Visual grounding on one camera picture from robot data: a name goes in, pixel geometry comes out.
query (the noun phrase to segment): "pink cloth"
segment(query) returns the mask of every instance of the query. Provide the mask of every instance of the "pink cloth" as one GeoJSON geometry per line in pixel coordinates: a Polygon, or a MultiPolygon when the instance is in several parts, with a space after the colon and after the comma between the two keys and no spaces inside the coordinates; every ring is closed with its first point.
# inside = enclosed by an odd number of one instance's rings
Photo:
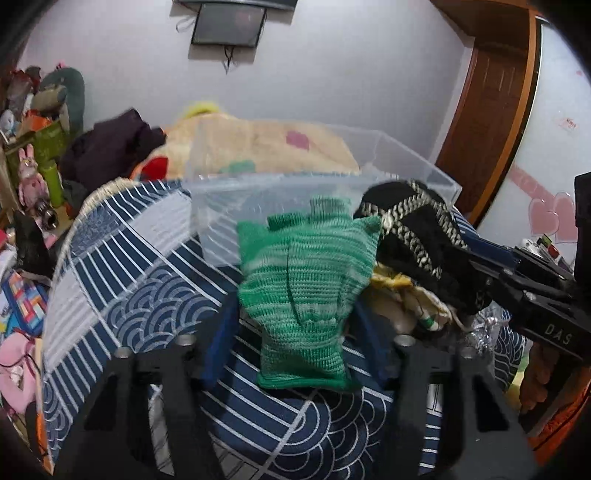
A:
{"type": "Polygon", "coordinates": [[[0,345],[0,364],[12,365],[17,362],[24,370],[22,388],[17,387],[10,378],[10,368],[0,367],[0,393],[17,413],[24,414],[27,405],[35,398],[35,375],[32,361],[24,355],[34,356],[35,346],[22,333],[9,335],[0,345]]]}

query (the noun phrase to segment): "green knit glove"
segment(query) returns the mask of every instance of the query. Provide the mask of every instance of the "green knit glove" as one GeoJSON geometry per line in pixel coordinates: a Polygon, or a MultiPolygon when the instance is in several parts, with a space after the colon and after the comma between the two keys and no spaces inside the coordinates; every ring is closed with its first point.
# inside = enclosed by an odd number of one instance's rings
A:
{"type": "Polygon", "coordinates": [[[352,390],[343,362],[346,318],[369,284],[381,228],[353,220],[340,199],[310,201],[311,213],[238,223],[244,279],[240,301],[262,327],[263,388],[352,390]]]}

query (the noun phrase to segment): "blue wave pattern fabric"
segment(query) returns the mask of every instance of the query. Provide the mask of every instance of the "blue wave pattern fabric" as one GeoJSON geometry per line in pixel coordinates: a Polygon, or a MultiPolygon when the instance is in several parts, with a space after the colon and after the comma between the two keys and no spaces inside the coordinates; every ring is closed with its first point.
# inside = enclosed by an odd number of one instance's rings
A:
{"type": "MultiPolygon", "coordinates": [[[[223,199],[210,239],[235,252],[235,220],[223,199]]],[[[59,451],[76,414],[115,349],[164,348],[216,311],[237,288],[236,258],[221,267],[203,260],[191,231],[191,200],[178,182],[140,184],[103,201],[77,230],[57,281],[44,331],[43,411],[50,454],[59,451]]],[[[367,373],[355,339],[345,363],[362,385],[354,394],[274,391],[256,386],[261,335],[241,319],[230,361],[202,394],[207,428],[227,478],[365,478],[393,404],[367,373]]],[[[439,440],[437,387],[430,391],[421,468],[433,468],[439,440]]],[[[160,388],[150,399],[152,442],[164,471],[170,457],[160,388]]]]}

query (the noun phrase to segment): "toy figure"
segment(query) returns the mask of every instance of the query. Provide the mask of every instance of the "toy figure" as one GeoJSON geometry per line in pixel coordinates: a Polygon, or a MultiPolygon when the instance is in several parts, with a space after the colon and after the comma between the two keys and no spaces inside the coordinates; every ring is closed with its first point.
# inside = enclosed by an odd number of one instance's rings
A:
{"type": "Polygon", "coordinates": [[[21,179],[18,185],[18,200],[27,210],[34,215],[35,204],[38,200],[49,199],[49,189],[47,183],[37,171],[37,162],[35,162],[33,146],[27,145],[27,154],[22,148],[18,150],[18,176],[21,179]]]}

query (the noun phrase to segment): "human hand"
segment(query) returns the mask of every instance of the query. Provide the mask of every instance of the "human hand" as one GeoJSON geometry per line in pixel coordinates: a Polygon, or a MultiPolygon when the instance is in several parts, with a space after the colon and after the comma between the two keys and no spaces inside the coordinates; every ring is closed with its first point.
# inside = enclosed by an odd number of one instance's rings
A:
{"type": "Polygon", "coordinates": [[[532,410],[548,396],[545,385],[549,382],[560,354],[548,346],[535,343],[530,350],[530,363],[525,369],[523,382],[519,389],[521,413],[532,410]]]}
{"type": "MultiPolygon", "coordinates": [[[[535,343],[531,348],[530,363],[525,369],[524,379],[519,389],[521,413],[532,410],[538,403],[546,400],[548,391],[545,386],[550,381],[559,356],[558,350],[549,346],[535,343]]],[[[574,372],[576,377],[565,384],[568,390],[563,393],[563,402],[559,407],[574,402],[591,380],[589,367],[580,367],[574,372]]]]}

